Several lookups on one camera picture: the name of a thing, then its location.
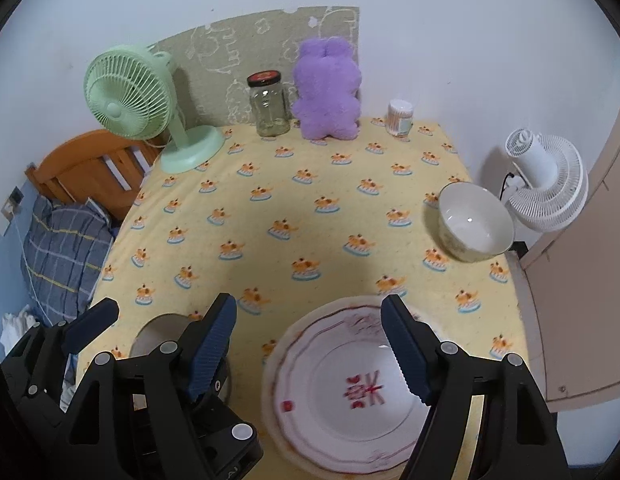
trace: electric fan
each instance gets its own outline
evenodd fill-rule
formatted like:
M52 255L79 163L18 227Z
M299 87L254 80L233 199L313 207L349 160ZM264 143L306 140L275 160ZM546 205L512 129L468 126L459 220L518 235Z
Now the electric fan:
M535 231L567 227L588 196L588 172L574 145L520 129L508 136L505 150L519 174L507 177L501 202Z
M85 101L99 123L112 133L135 140L151 139L165 127L171 140L161 152L166 173L192 170L212 158L225 140L213 126L185 130L177 114L172 80L176 66L168 52L120 45L98 56L85 75Z

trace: white plate with red pattern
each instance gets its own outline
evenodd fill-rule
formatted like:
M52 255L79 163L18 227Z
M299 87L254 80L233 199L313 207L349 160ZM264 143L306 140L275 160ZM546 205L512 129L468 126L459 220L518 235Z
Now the white plate with red pattern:
M402 464L427 416L389 347L380 300L347 298L311 312L267 361L270 433L329 472L369 475Z

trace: stuffed animal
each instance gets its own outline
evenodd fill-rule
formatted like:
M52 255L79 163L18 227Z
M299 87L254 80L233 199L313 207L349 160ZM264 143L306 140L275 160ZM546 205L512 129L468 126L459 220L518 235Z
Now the stuffed animal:
M343 38L305 40L293 75L299 99L292 112L301 121L303 138L355 139L361 115L355 94L361 71L352 59L351 45Z

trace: fan base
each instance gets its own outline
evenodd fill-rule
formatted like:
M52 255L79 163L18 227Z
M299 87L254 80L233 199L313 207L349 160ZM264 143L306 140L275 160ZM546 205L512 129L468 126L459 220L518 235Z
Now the fan base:
M161 170L165 173L184 173L210 160L218 152L225 138L214 126L196 126L186 130L188 145L177 147L174 139L161 152Z

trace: glass jar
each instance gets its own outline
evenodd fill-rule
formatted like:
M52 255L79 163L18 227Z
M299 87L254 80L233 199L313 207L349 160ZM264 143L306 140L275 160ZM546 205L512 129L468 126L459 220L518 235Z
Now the glass jar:
M278 70L256 72L248 77L250 105L261 137L276 137L290 129L281 73Z

